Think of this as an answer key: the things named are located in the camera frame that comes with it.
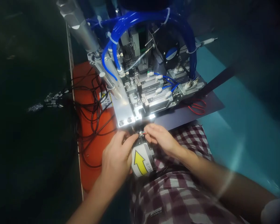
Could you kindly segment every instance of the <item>right hand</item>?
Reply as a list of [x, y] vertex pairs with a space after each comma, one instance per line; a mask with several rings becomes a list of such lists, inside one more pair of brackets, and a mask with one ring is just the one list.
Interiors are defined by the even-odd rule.
[[181, 146], [164, 127], [148, 124], [144, 131], [147, 132], [145, 138], [149, 143], [159, 144], [168, 156], [177, 158]]

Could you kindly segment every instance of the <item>yellow arrow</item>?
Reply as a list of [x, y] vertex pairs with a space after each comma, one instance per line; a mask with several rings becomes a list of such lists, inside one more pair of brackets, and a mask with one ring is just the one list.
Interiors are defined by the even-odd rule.
[[135, 150], [135, 161], [134, 161], [134, 165], [137, 164], [139, 170], [140, 170], [140, 173], [142, 175], [146, 174], [147, 173], [147, 170], [146, 170], [146, 167], [144, 165], [144, 161], [145, 159]]

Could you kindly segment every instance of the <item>orange mat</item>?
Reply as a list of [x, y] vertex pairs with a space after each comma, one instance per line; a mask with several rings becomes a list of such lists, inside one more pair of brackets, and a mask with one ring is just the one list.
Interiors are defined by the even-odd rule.
[[[91, 66], [88, 62], [76, 65], [73, 70], [73, 78], [80, 77], [80, 76], [86, 76], [91, 69]], [[93, 68], [92, 71], [89, 73], [87, 77], [85, 77], [82, 81], [82, 78], [76, 78], [74, 79], [74, 84], [77, 83], [77, 86], [86, 86], [88, 88], [92, 88], [91, 81], [95, 77], [95, 69]], [[96, 93], [99, 99], [99, 92], [100, 90], [97, 89]], [[80, 104], [90, 104], [94, 103], [93, 95], [90, 91], [82, 91], [82, 90], [74, 90], [75, 94], [75, 101], [79, 102]], [[91, 113], [87, 110], [82, 109], [84, 114], [91, 119]], [[114, 114], [113, 107], [106, 109], [106, 111], [103, 112], [101, 117], [99, 118], [99, 127], [98, 130], [111, 118], [111, 116]], [[83, 136], [88, 136], [93, 133], [91, 129], [91, 122], [88, 121], [82, 114], [79, 114], [81, 125], [82, 125], [82, 134]], [[111, 130], [116, 128], [116, 118], [113, 117], [113, 119], [102, 129], [100, 134], [107, 133]], [[116, 131], [104, 135], [104, 136], [96, 136], [95, 139], [92, 141], [90, 146], [84, 151], [84, 158], [86, 162], [92, 166], [98, 166], [102, 163], [102, 152], [105, 149], [105, 147], [110, 142], [111, 138], [114, 136]], [[89, 141], [84, 142], [84, 147], [89, 143]], [[79, 143], [79, 150], [82, 151], [81, 143]], [[96, 179], [101, 173], [101, 167], [99, 168], [90, 168], [88, 167], [85, 162], [82, 159], [82, 155], [80, 155], [80, 171], [81, 171], [81, 182], [82, 186], [85, 191], [91, 190], [93, 187]]]

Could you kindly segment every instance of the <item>teal surface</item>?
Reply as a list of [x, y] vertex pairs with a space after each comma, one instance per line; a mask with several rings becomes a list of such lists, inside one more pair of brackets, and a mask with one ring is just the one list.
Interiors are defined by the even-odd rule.
[[[207, 48], [197, 58], [197, 71], [207, 82], [225, 69]], [[215, 160], [280, 196], [280, 123], [237, 77], [214, 92], [225, 108], [199, 122]]]

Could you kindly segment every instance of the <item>plaid fabric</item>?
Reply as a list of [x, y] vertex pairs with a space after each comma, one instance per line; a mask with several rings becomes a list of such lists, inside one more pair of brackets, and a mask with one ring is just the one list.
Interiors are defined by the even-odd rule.
[[[185, 148], [213, 160], [201, 125], [183, 126], [171, 132]], [[156, 148], [156, 171], [182, 164]], [[242, 223], [224, 208], [189, 171], [174, 171], [148, 183], [148, 177], [131, 181], [132, 223]]]

